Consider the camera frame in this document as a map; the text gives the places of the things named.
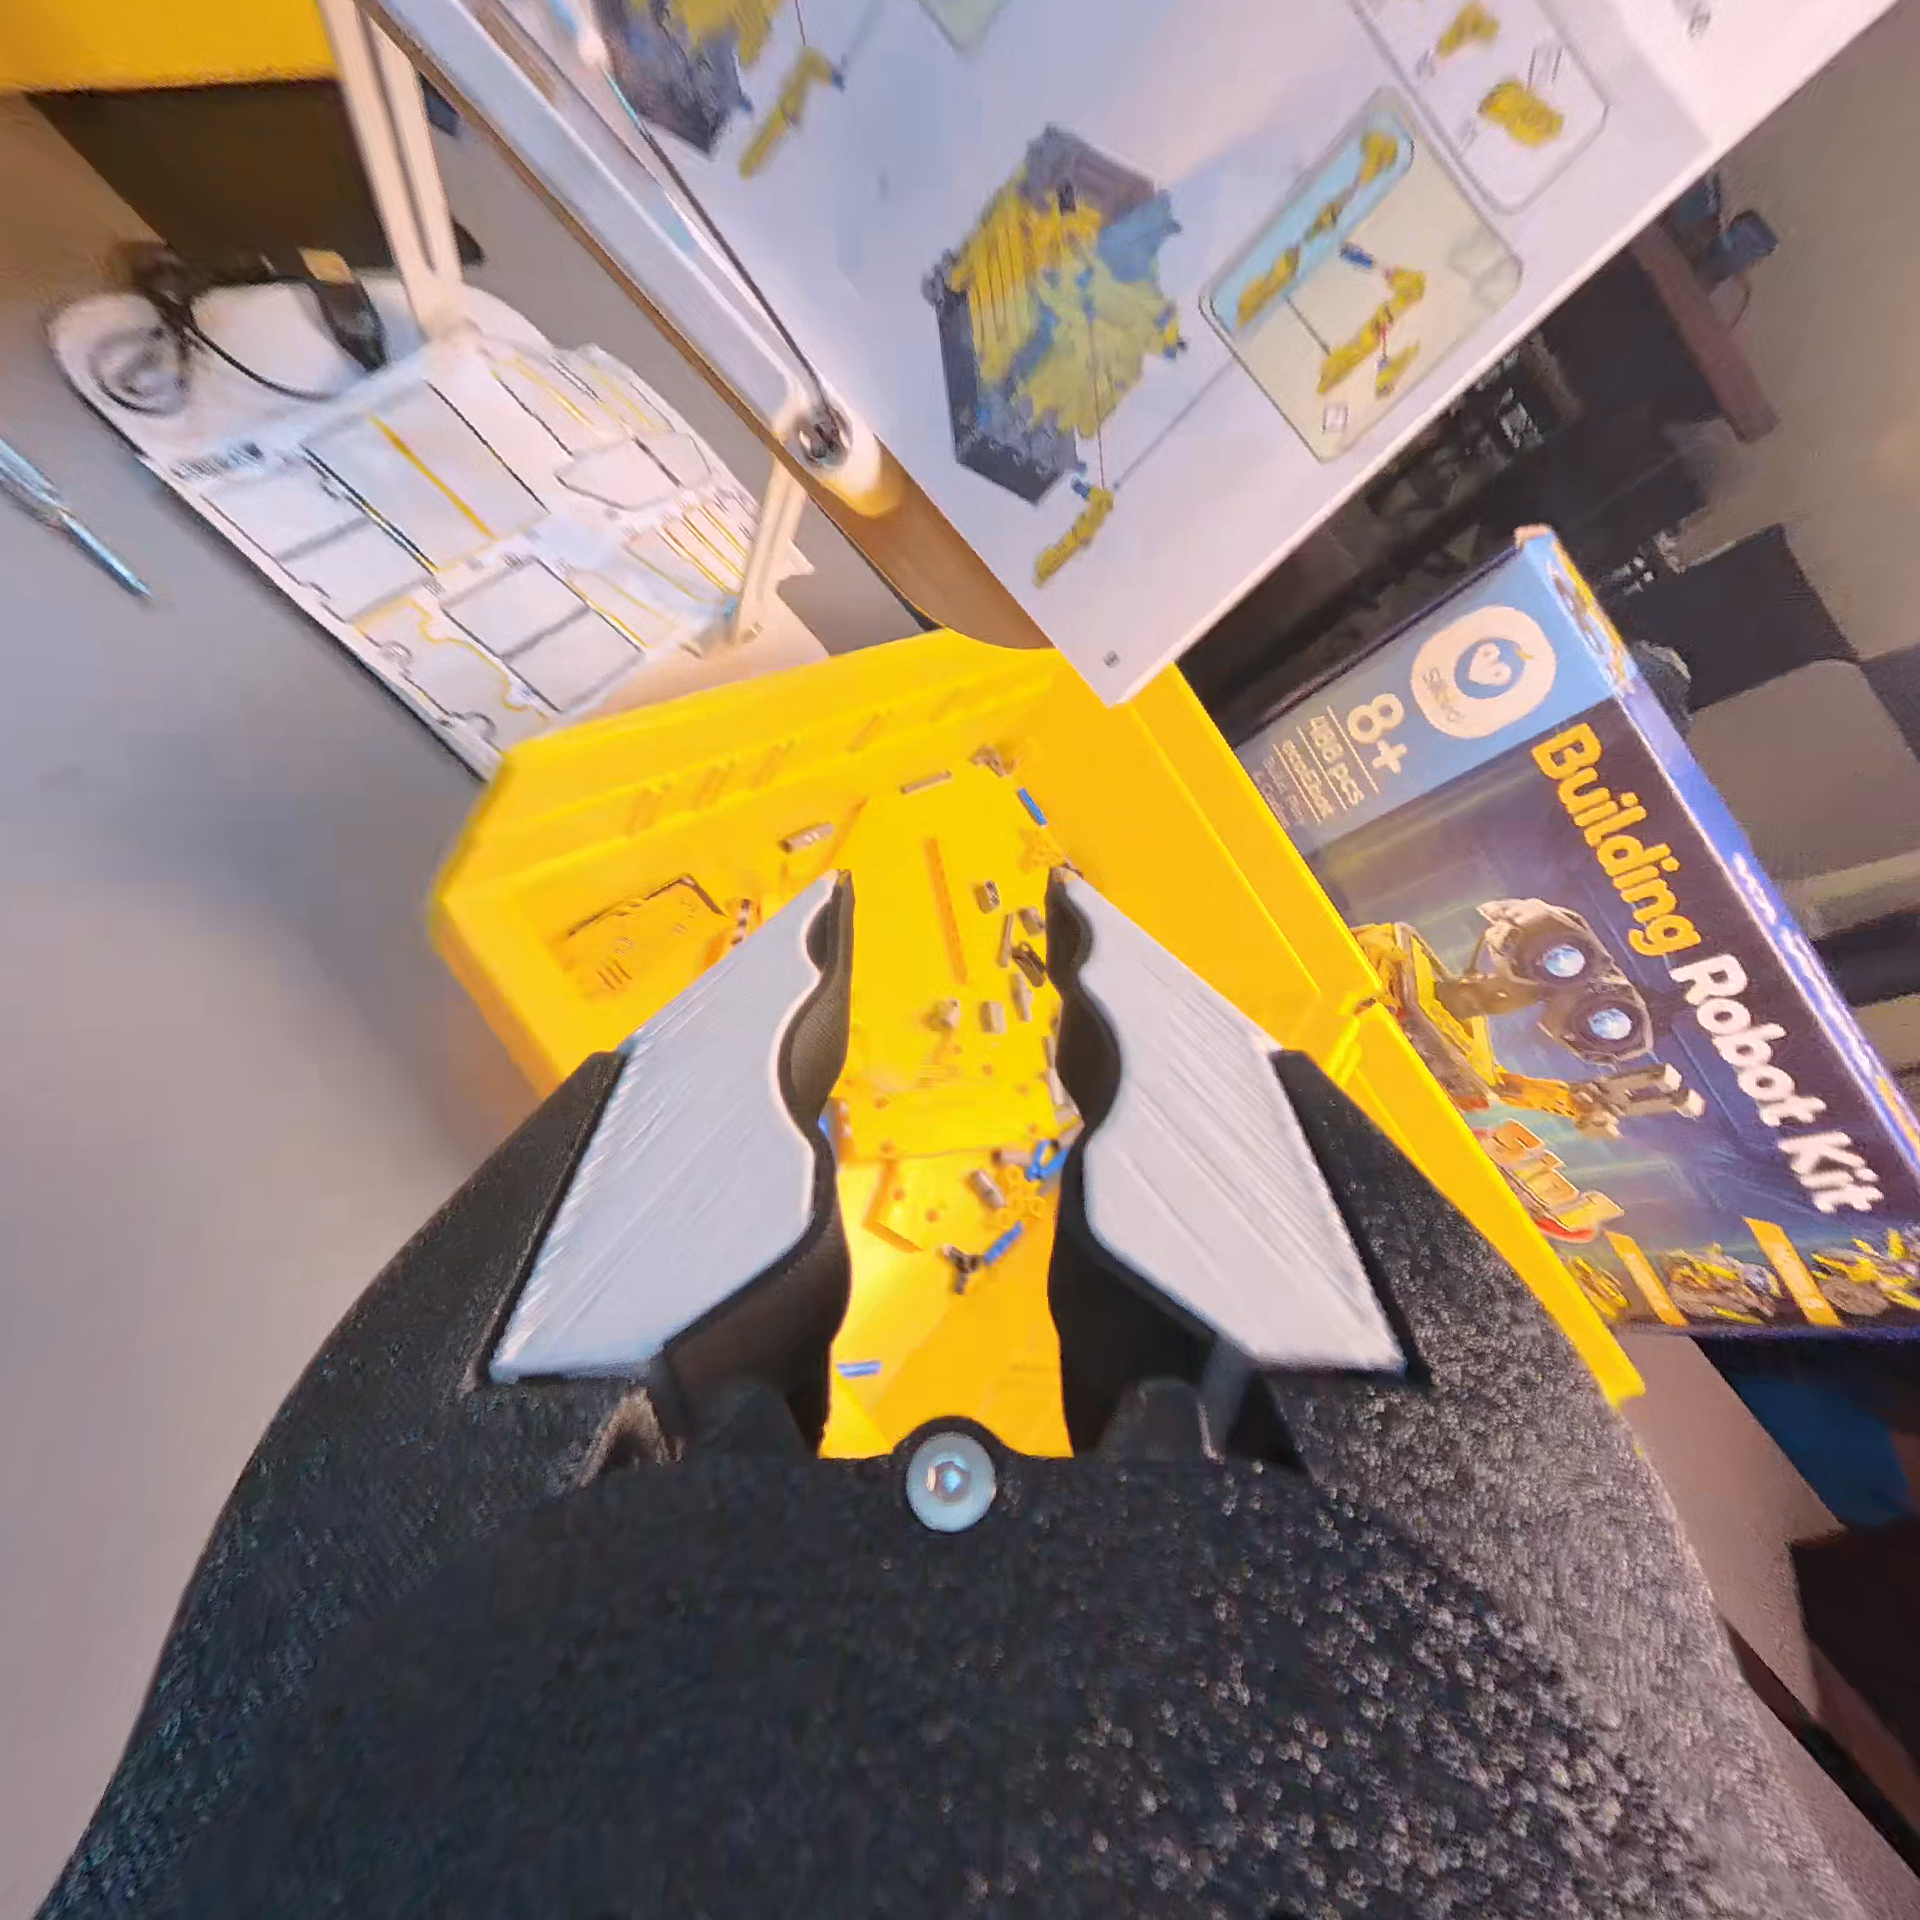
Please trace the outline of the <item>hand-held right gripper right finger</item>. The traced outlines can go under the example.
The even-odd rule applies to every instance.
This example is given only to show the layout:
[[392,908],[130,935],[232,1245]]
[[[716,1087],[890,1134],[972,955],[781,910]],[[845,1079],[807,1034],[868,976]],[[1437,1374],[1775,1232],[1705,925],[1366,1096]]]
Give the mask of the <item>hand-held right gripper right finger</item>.
[[1045,883],[1055,1079],[1093,1257],[1254,1372],[1406,1374],[1285,1049],[1081,875]]

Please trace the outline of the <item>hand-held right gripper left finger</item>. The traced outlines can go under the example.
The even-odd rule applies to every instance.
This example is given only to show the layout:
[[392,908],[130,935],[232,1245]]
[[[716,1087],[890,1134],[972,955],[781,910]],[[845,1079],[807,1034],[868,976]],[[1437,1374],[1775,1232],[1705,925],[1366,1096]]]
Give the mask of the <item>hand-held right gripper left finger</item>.
[[838,1224],[850,875],[816,880],[616,1051],[490,1381],[639,1381]]

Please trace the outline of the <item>assorted grey blue small parts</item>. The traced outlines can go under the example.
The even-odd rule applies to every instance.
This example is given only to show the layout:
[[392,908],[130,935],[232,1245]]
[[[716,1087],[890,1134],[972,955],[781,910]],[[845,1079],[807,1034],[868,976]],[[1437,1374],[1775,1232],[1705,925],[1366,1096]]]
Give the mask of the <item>assorted grey blue small parts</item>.
[[829,1096],[838,1224],[807,1325],[868,1407],[968,1294],[1040,1276],[1080,1125],[1055,1079],[1061,999],[1040,896],[1063,846],[984,743],[850,755],[642,823],[608,880],[571,896],[551,951],[576,1037],[620,1051],[816,880],[850,875],[850,1049]]

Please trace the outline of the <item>grey desk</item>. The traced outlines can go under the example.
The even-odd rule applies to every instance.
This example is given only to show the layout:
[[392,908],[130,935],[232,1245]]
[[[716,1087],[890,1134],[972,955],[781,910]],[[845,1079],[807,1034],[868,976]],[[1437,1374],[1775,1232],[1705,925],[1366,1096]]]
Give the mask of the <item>grey desk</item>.
[[142,613],[3,535],[3,1915],[27,1915],[278,1393],[523,1096],[419,935],[465,769],[27,375],[27,312],[121,206],[14,122],[3,378],[173,598]]

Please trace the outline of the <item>blue robot kit box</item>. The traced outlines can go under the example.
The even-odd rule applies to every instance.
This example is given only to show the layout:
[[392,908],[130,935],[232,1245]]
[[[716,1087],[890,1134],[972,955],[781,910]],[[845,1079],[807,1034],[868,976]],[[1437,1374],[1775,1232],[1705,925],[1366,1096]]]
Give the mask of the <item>blue robot kit box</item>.
[[1610,1325],[1917,1339],[1917,1115],[1551,527],[1231,750]]

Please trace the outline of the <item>white sticker sheet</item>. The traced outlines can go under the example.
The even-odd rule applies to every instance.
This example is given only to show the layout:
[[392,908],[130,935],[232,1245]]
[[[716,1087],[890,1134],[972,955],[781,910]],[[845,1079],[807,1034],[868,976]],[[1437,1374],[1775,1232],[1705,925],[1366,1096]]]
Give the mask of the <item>white sticker sheet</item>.
[[474,775],[734,635],[755,495],[600,348],[422,348],[160,461]]

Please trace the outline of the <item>white building instruction booklet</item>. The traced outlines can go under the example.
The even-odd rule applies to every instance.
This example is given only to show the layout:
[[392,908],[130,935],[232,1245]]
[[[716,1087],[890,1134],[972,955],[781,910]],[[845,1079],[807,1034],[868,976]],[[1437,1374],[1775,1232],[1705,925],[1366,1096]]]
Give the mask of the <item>white building instruction booklet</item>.
[[1890,6],[378,6],[1119,704]]

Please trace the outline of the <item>small clear-handled screwdriver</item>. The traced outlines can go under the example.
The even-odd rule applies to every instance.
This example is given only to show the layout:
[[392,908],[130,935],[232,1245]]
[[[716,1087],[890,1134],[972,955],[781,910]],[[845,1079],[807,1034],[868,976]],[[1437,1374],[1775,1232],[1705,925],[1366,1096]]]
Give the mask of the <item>small clear-handled screwdriver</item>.
[[79,545],[107,578],[112,578],[137,601],[155,601],[155,588],[108,552],[66,503],[66,491],[14,447],[0,441],[0,491],[11,507],[33,515],[39,527]]

